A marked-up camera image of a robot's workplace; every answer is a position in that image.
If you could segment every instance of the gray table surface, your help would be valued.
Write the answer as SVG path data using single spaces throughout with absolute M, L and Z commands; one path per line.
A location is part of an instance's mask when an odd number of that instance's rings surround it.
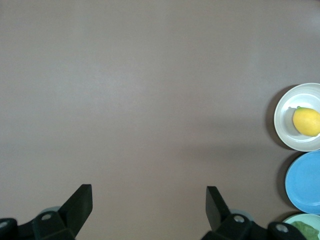
M 78 240 L 199 240 L 208 185 L 281 220 L 273 113 L 319 63 L 318 0 L 0 0 L 0 218 L 92 184 Z

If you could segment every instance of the lemon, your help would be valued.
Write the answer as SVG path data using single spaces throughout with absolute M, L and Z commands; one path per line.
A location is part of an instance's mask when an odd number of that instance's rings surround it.
M 299 133 L 315 137 L 320 133 L 320 113 L 307 107 L 297 107 L 293 115 L 293 124 Z

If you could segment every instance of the white plate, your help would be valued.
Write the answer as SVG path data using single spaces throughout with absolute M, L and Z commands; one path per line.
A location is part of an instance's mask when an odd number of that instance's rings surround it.
M 303 222 L 320 231 L 320 216 L 318 215 L 302 213 L 288 217 L 283 222 L 286 224 L 292 224 L 295 221 Z
M 274 127 L 279 138 L 290 148 L 301 152 L 320 150 L 320 135 L 305 136 L 293 123 L 297 107 L 314 109 L 320 113 L 320 84 L 304 83 L 286 92 L 274 111 Z

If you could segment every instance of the dish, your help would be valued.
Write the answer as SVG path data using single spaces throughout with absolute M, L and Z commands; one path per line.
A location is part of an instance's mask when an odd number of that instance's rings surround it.
M 285 176 L 285 190 L 302 212 L 320 215 L 320 151 L 298 157 Z
M 320 231 L 320 216 L 314 214 L 302 213 L 293 215 L 288 217 L 283 222 L 287 224 L 292 224 L 293 222 L 303 222 Z
M 320 113 L 320 84 L 304 83 L 287 91 L 274 111 L 274 127 L 279 138 L 290 148 L 311 152 L 320 150 L 320 134 L 305 136 L 299 133 L 293 123 L 297 107 L 311 108 Z

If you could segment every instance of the screw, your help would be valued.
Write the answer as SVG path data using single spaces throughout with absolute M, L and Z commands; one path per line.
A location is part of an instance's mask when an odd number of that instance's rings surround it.
M 244 222 L 245 222 L 245 219 L 244 219 L 242 216 L 240 216 L 240 215 L 235 215 L 235 216 L 233 217 L 233 219 L 234 219 L 237 223 L 244 223 Z
M 283 233 L 287 233 L 289 232 L 288 228 L 283 225 L 283 224 L 277 224 L 275 225 L 275 228 L 279 231 L 279 232 L 283 232 Z
M 7 225 L 8 225 L 8 222 L 7 222 L 7 221 L 1 222 L 1 223 L 0 223 L 0 229 L 1 229 L 1 228 L 4 228 L 4 227 L 7 226 Z
M 51 218 L 51 214 L 46 214 L 46 215 L 43 215 L 43 216 L 41 217 L 41 220 L 44 221 L 44 220 L 48 220 L 48 219 L 50 219 L 50 218 Z

